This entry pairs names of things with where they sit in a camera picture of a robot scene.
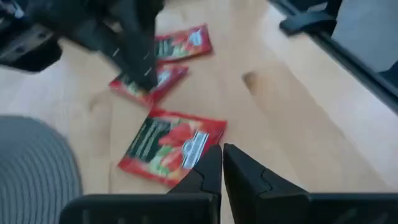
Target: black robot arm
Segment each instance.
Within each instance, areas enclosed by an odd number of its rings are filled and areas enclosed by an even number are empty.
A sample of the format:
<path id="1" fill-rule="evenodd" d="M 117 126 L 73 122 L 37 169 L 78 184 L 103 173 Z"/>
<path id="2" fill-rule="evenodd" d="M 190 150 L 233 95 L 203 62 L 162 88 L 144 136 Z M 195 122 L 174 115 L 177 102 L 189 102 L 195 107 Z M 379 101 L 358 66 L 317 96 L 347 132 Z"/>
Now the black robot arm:
<path id="1" fill-rule="evenodd" d="M 10 22 L 6 28 L 14 31 L 9 35 L 0 29 L 0 37 L 7 39 L 0 48 L 0 63 L 40 71 L 59 59 L 57 40 L 67 37 L 88 50 L 100 51 L 143 89 L 156 86 L 155 17 L 163 0 L 0 2 L 1 15 Z M 118 32 L 111 28 L 115 23 L 122 27 Z M 37 58 L 47 58 L 46 63 L 36 62 Z"/>

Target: gray fabric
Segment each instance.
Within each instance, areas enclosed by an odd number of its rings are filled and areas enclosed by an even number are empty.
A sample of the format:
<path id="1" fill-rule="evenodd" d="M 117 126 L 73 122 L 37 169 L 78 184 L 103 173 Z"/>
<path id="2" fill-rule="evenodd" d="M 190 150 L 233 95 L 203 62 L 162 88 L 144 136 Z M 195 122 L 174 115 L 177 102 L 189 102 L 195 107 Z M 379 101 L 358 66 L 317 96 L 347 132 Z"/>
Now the gray fabric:
<path id="1" fill-rule="evenodd" d="M 0 224 L 58 223 L 81 195 L 72 150 L 55 130 L 20 116 L 0 116 Z"/>

